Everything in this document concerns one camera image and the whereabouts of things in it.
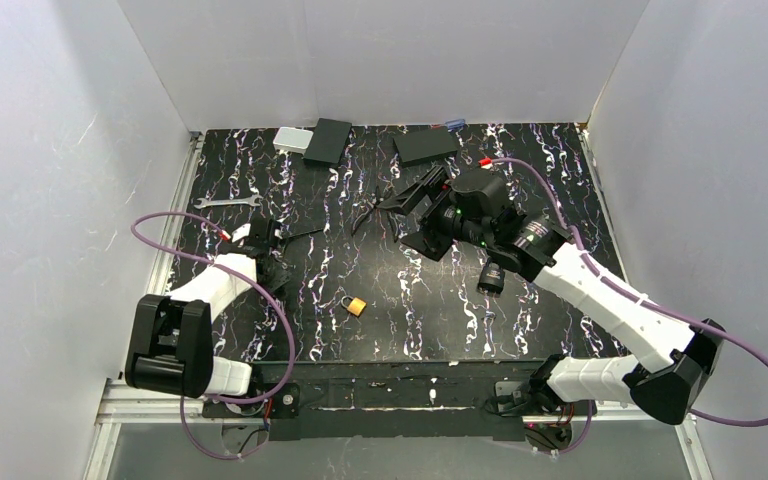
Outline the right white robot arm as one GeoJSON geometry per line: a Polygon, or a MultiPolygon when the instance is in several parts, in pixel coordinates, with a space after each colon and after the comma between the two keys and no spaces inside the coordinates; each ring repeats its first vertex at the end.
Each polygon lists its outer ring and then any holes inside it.
{"type": "Polygon", "coordinates": [[[517,392],[501,396],[500,411],[551,412],[600,400],[635,404],[669,425],[683,421],[717,362],[722,340],[708,331],[715,322],[691,327],[646,308],[639,293],[620,293],[623,281],[589,262],[569,230],[548,215],[519,211],[505,181],[488,170],[450,177],[438,167],[378,207],[407,215],[423,199],[431,204],[402,244],[434,261],[456,242],[481,247],[498,274],[480,288],[498,293],[504,274],[517,274],[576,307],[629,351],[613,358],[552,355],[517,392]]]}

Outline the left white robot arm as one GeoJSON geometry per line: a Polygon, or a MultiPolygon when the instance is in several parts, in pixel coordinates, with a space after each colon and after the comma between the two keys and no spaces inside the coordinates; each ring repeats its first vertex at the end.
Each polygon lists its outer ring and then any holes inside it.
{"type": "Polygon", "coordinates": [[[276,253],[284,241],[280,222],[256,217],[220,236],[214,258],[198,256],[205,269],[165,295],[147,294],[137,303],[124,377],[136,389],[188,398],[213,397],[244,405],[264,401],[287,383],[257,385],[252,365],[217,356],[212,331],[216,318],[239,296],[256,291],[278,315],[289,339],[289,320],[274,297],[287,281],[276,253]]]}

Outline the brass padlock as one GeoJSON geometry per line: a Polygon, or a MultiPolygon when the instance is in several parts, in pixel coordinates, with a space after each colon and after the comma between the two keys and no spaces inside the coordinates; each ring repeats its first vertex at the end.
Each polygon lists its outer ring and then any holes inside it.
{"type": "Polygon", "coordinates": [[[354,317],[360,317],[367,307],[367,302],[358,298],[344,296],[340,300],[340,306],[354,317]]]}

